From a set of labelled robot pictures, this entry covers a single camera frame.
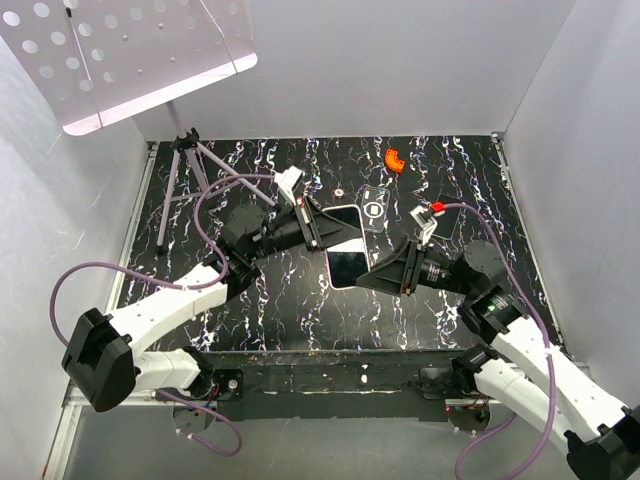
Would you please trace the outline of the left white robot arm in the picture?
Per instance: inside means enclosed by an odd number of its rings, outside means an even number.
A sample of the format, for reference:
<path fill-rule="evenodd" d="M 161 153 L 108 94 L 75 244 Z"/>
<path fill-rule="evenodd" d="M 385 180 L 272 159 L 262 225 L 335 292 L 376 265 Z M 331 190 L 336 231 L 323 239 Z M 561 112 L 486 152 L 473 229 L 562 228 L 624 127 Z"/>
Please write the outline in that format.
<path fill-rule="evenodd" d="M 175 288 L 161 288 L 110 313 L 96 308 L 84 313 L 62 367 L 99 413 L 143 390 L 169 388 L 203 399 L 214 387 L 215 368 L 206 356 L 193 347 L 159 352 L 151 345 L 246 291 L 260 275 L 256 261 L 297 246 L 310 251 L 362 247 L 363 237 L 354 205 L 322 209 L 304 196 L 274 219 L 256 205 L 241 205 L 220 231 L 222 253 L 197 264 Z"/>

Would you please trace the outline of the clear phone case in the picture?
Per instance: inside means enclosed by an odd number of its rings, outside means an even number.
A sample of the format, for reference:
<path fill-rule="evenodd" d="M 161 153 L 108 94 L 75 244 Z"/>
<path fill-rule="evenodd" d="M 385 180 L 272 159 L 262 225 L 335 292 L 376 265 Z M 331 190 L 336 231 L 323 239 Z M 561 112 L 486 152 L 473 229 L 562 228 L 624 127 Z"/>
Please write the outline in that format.
<path fill-rule="evenodd" d="M 389 190 L 363 185 L 358 191 L 357 198 L 363 230 L 368 233 L 381 233 L 387 222 Z"/>

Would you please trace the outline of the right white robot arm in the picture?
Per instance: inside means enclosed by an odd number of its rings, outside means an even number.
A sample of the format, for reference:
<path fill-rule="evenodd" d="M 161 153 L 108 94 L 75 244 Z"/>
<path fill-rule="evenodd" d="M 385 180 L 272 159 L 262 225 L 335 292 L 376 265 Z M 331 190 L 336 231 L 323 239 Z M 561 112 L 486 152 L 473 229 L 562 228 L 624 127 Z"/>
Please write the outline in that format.
<path fill-rule="evenodd" d="M 449 260 L 408 240 L 356 284 L 392 295 L 419 286 L 462 295 L 460 318 L 482 342 L 453 360 L 454 389 L 509 408 L 564 454 L 579 479 L 628 479 L 638 472 L 639 410 L 545 342 L 545 327 L 513 293 L 492 243 L 473 241 Z"/>

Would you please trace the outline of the phone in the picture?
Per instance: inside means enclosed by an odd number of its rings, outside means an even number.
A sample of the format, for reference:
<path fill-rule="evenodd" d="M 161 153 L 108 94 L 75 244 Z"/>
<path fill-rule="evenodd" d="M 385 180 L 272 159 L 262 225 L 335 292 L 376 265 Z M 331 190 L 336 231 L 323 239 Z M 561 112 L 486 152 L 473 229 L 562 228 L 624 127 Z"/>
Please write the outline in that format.
<path fill-rule="evenodd" d="M 328 250 L 329 283 L 336 290 L 354 288 L 357 280 L 370 271 L 367 253 L 360 250 Z"/>
<path fill-rule="evenodd" d="M 369 271 L 365 233 L 356 205 L 324 209 L 317 222 L 330 272 L 360 276 Z"/>

